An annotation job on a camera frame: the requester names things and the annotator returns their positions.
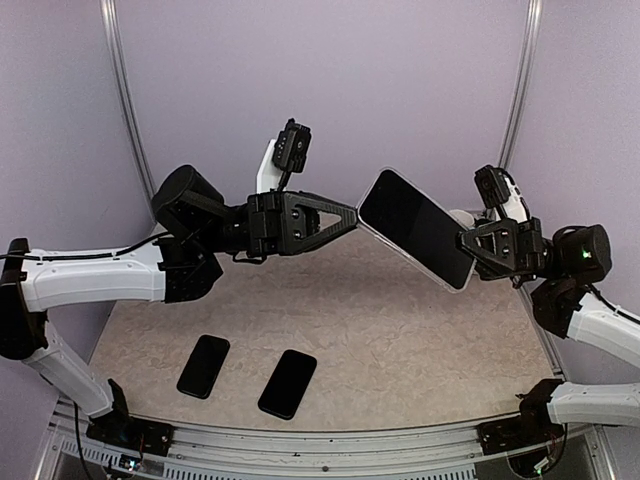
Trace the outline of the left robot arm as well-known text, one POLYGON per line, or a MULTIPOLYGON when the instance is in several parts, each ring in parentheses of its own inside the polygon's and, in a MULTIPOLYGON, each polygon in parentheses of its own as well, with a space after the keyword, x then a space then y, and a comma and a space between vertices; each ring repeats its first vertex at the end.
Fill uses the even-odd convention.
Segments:
POLYGON ((189 302, 221 277, 219 254, 261 264, 317 250, 351 232, 356 210, 307 192, 256 193, 229 206, 194 167, 183 165, 152 200, 162 232, 122 249, 36 250, 12 240, 2 256, 1 355, 31 366, 121 445, 140 434, 122 388, 102 379, 49 322, 54 307, 120 300, 189 302))

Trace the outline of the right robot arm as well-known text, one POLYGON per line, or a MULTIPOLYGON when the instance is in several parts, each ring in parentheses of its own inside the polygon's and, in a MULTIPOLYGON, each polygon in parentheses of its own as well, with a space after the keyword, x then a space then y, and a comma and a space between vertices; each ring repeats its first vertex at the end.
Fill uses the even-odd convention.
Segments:
MULTIPOLYGON (((546 332, 639 364, 638 315, 607 300, 595 286, 612 268, 602 225, 567 226, 546 239, 538 219, 505 218, 459 234, 457 246, 476 260, 484 281, 508 278, 515 288, 538 281, 530 294, 532 313, 546 332)), ((550 425, 636 427, 639 386, 542 380, 524 395, 519 410, 511 433, 523 444, 535 442, 550 425)))

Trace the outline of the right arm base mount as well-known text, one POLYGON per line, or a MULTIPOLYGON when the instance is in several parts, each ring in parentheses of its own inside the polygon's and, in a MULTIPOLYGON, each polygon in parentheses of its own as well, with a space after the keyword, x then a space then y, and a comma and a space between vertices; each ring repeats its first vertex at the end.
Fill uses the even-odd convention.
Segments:
POLYGON ((523 419, 521 415, 484 422, 476 428, 485 456, 509 452, 546 443, 562 437, 562 425, 523 419))

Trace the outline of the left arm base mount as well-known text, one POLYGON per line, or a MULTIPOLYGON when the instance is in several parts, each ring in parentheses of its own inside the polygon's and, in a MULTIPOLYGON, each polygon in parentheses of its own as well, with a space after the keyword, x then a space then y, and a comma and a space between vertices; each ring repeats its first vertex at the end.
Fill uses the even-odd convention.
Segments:
POLYGON ((167 457, 174 435, 171 424, 130 417, 124 421, 91 420, 88 438, 108 445, 167 457))

